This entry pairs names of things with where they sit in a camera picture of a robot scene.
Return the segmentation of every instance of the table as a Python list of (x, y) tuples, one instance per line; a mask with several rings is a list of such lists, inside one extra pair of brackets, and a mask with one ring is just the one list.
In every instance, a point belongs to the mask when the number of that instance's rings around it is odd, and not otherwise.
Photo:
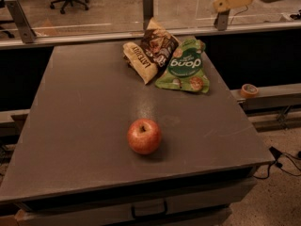
[[(54, 49), (0, 187), (20, 225), (217, 224), (273, 161), (205, 53), (210, 91), (192, 94), (145, 86), (124, 42)], [(163, 133), (148, 156), (126, 140), (142, 117)]]

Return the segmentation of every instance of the gray tabletop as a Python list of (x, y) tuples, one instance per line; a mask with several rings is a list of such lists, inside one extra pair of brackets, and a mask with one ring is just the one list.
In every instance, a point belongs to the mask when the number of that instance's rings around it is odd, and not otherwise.
[[(56, 47), (0, 187), (0, 202), (233, 170), (272, 161), (210, 59), (208, 94), (145, 86), (124, 42)], [(127, 144), (139, 118), (159, 123), (160, 149)]]

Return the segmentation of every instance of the snack bag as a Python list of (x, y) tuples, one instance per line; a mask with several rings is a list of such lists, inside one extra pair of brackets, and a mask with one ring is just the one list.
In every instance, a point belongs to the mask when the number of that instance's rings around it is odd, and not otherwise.
[(156, 87), (206, 93), (209, 80), (206, 77), (201, 53), (205, 43), (200, 40), (186, 39), (173, 53), (162, 76), (155, 82)]
[(140, 46), (123, 44), (123, 57), (148, 84), (167, 65), (178, 45), (178, 40), (152, 18)]

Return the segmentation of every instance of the green chip bag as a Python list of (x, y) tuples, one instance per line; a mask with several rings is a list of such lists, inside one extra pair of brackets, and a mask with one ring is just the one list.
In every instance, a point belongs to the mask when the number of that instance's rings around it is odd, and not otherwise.
[(173, 53), (166, 70), (155, 82), (162, 89), (178, 89), (206, 93), (209, 80), (206, 77), (201, 53), (205, 43), (201, 40), (186, 39)]

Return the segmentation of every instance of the drawer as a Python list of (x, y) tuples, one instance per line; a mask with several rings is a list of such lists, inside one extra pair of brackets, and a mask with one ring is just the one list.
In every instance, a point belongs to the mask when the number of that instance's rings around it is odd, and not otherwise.
[(204, 213), (208, 208), (238, 202), (255, 184), (255, 179), (246, 178), (219, 185), (202, 186), (202, 190), (197, 192), (195, 192), (195, 188), (194, 190), (189, 188), (184, 190), (183, 194), (163, 197), (162, 199), (75, 212), (68, 212), (68, 208), (60, 211), (48, 210), (46, 212), (25, 212), (20, 210), (17, 220), (20, 226), (99, 226), (126, 222), (131, 222), (131, 225), (133, 225), (136, 221), (169, 218), (194, 210), (200, 210), (201, 213)]

